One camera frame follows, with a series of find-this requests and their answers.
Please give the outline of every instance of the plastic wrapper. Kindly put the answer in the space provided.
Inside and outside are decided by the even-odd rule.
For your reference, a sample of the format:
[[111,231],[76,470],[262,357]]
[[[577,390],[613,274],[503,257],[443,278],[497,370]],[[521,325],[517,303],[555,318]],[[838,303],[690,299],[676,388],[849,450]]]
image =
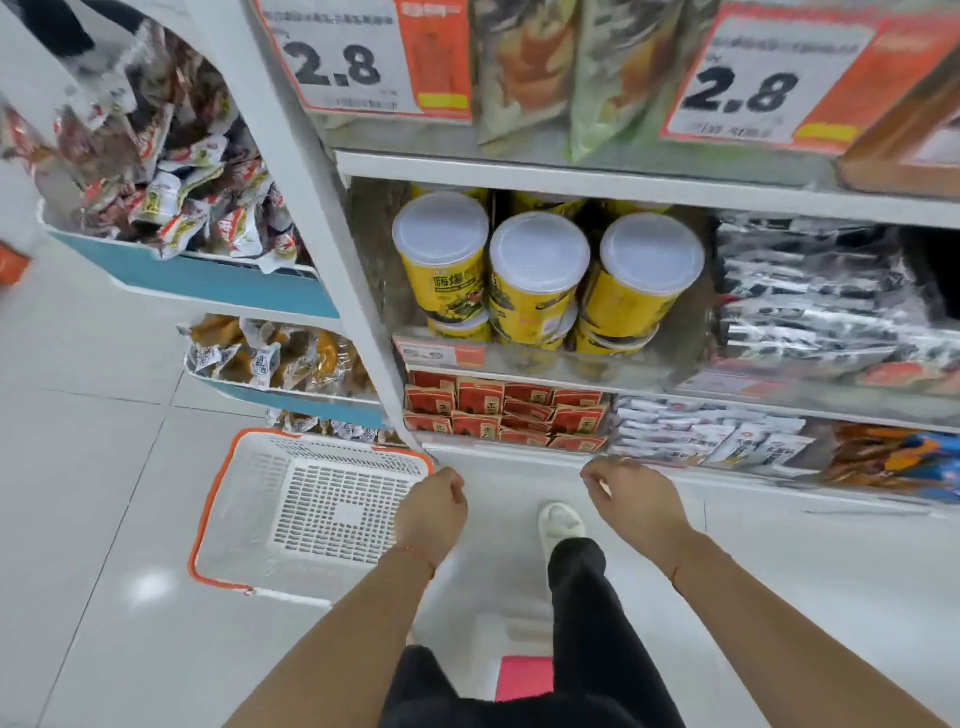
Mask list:
[[570,113],[574,162],[637,119],[675,56],[683,0],[582,0]]
[[473,10],[479,142],[565,113],[573,81],[577,0],[481,0]]

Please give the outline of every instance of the number 2.8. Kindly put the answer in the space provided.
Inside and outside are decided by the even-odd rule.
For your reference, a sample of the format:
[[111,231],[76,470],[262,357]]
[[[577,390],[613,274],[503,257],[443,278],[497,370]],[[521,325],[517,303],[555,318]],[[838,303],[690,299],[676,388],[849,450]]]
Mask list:
[[[294,40],[283,46],[284,52],[295,59],[303,59],[303,65],[294,75],[304,85],[330,85],[330,77],[320,70],[320,54],[308,44]],[[349,45],[344,49],[344,60],[349,63],[347,74],[335,73],[333,80],[338,86],[350,85],[349,75],[360,85],[376,85],[380,83],[380,72],[373,67],[373,52],[362,45]]]
[[[720,102],[713,99],[730,88],[735,80],[736,74],[733,73],[732,68],[722,65],[707,68],[697,74],[697,81],[701,84],[713,85],[684,98],[681,107],[698,111],[717,111],[720,109]],[[760,84],[759,91],[747,99],[747,109],[754,113],[776,111],[783,106],[786,95],[796,88],[799,82],[800,78],[795,73],[775,73],[767,76]]]

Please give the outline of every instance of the yellow label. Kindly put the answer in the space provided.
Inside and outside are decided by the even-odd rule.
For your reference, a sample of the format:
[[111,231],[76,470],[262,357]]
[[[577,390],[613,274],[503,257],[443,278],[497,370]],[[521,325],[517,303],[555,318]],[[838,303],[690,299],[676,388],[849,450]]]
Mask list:
[[563,293],[526,293],[494,273],[488,301],[496,325],[517,344],[540,345],[557,332],[577,288]]
[[403,265],[417,304],[428,318],[442,324],[460,324],[483,308],[483,251],[459,263],[432,268],[418,265],[405,255]]
[[477,341],[487,344],[493,336],[489,321],[485,321],[474,328],[460,330],[442,328],[433,319],[427,319],[426,324],[430,328],[430,333],[441,339],[459,339],[460,341]]
[[583,318],[606,339],[646,336],[680,294],[651,296],[620,283],[598,263],[590,271]]

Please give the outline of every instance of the barcode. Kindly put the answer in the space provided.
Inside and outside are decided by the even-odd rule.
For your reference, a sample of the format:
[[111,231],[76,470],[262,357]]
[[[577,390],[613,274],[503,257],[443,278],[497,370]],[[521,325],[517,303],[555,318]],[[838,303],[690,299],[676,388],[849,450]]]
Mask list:
[[396,111],[396,101],[367,101],[366,99],[337,99],[337,106],[345,109],[376,109]]

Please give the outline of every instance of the red snack packet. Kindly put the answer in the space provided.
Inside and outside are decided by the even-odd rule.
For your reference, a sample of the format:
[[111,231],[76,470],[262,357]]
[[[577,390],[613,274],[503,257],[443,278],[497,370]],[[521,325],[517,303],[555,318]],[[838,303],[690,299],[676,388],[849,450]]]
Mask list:
[[509,427],[500,427],[500,442],[514,445],[532,445],[535,448],[545,448],[550,442],[550,436],[542,432],[530,432]]
[[500,424],[510,429],[526,429],[533,432],[542,432],[545,435],[550,434],[549,423],[531,420],[529,417],[521,417],[520,415],[505,414]]
[[533,404],[528,401],[515,400],[512,397],[508,397],[503,404],[503,411],[545,423],[549,422],[550,418],[553,417],[554,409],[544,404]]
[[449,389],[455,392],[457,389],[457,377],[451,375],[437,375],[433,372],[411,372],[410,382],[418,387],[430,387],[432,389]]
[[419,414],[447,417],[457,408],[453,392],[448,389],[416,387],[412,384],[407,384],[407,406]]
[[550,424],[557,433],[592,435],[606,412],[606,404],[599,407],[571,407],[561,404]]
[[553,403],[569,404],[572,407],[596,407],[603,399],[603,392],[587,392],[582,389],[557,389],[553,393]]
[[557,435],[548,447],[553,449],[568,449],[570,452],[599,452],[600,448],[606,444],[606,437]]
[[475,437],[478,440],[496,440],[500,434],[500,416],[454,412],[453,434]]
[[507,399],[533,404],[550,404],[553,401],[553,390],[542,384],[508,384],[506,394]]
[[502,381],[458,377],[457,409],[470,414],[502,414],[505,388]]
[[411,432],[440,432],[444,435],[453,433],[450,420],[440,415],[418,415],[406,412],[403,415],[403,423]]

